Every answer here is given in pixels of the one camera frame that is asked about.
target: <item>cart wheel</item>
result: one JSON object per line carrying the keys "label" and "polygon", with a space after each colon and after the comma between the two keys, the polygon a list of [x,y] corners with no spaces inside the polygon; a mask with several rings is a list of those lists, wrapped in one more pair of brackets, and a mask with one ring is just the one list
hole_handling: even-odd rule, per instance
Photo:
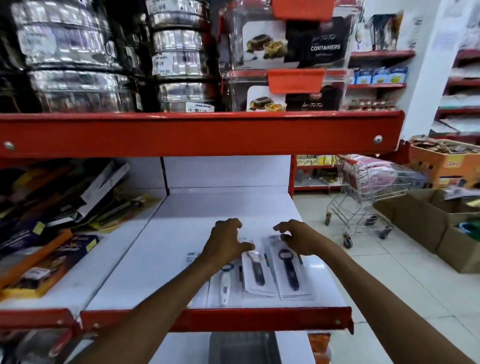
{"label": "cart wheel", "polygon": [[328,211],[327,215],[325,216],[325,226],[328,226],[330,224],[331,218],[332,218],[332,213]]}
{"label": "cart wheel", "polygon": [[388,236],[388,234],[390,234],[392,231],[392,227],[391,226],[387,226],[381,233],[380,233],[380,239],[382,240],[385,240]]}
{"label": "cart wheel", "polygon": [[343,235],[343,245],[347,249],[350,249],[351,247],[353,247],[352,239],[346,234]]}
{"label": "cart wheel", "polygon": [[378,215],[370,216],[367,221],[365,221],[365,226],[373,226],[378,220]]}

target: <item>finger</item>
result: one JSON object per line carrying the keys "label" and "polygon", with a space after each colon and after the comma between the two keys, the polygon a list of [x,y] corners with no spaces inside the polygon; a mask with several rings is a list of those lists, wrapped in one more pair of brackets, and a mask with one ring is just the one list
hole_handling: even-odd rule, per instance
{"label": "finger", "polygon": [[254,243],[240,243],[242,252],[249,252],[250,250],[255,250]]}
{"label": "finger", "polygon": [[284,221],[284,222],[280,222],[278,225],[275,225],[273,227],[273,230],[284,233],[284,232],[288,231],[288,228],[289,228],[289,223]]}
{"label": "finger", "polygon": [[286,242],[288,246],[290,246],[290,244],[293,242],[292,236],[288,235],[288,234],[280,235],[280,239],[282,239],[284,242]]}
{"label": "finger", "polygon": [[237,218],[229,218],[227,222],[233,224],[238,229],[242,227],[242,223]]}

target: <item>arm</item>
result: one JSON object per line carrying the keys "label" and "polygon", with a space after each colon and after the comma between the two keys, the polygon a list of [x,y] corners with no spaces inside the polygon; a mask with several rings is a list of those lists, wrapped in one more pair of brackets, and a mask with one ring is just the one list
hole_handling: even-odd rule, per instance
{"label": "arm", "polygon": [[317,255],[325,261],[395,364],[474,364],[339,245],[296,220],[281,222],[274,230],[298,254]]}
{"label": "arm", "polygon": [[217,221],[192,264],[100,335],[72,364],[147,364],[203,284],[242,252],[255,249],[251,243],[237,241],[237,228],[241,222],[236,218]]}

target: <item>yellow sticker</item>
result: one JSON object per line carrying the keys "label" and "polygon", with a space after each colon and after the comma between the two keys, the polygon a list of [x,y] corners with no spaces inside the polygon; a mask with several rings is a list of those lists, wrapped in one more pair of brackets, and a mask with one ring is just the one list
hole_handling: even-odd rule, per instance
{"label": "yellow sticker", "polygon": [[95,245],[96,245],[96,240],[93,240],[90,244],[87,245],[87,253],[92,250],[93,248],[95,248]]}
{"label": "yellow sticker", "polygon": [[44,228],[45,228],[45,224],[39,221],[38,223],[36,223],[35,228],[33,229],[33,232],[37,235],[40,235]]}
{"label": "yellow sticker", "polygon": [[458,168],[462,166],[463,158],[465,154],[452,154],[447,156],[445,160],[445,168]]}

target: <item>shopping cart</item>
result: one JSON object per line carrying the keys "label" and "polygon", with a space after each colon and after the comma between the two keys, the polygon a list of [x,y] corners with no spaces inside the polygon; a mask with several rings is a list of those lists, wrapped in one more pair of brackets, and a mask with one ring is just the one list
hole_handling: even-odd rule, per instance
{"label": "shopping cart", "polygon": [[376,201],[403,195],[410,188],[423,188],[428,181],[423,174],[395,163],[359,157],[360,160],[337,156],[342,193],[328,204],[325,217],[325,225],[330,224],[332,214],[345,224],[342,236],[348,249],[353,246],[351,234],[368,229],[379,231],[380,239],[386,239],[392,231],[390,221],[374,212],[372,206]]}

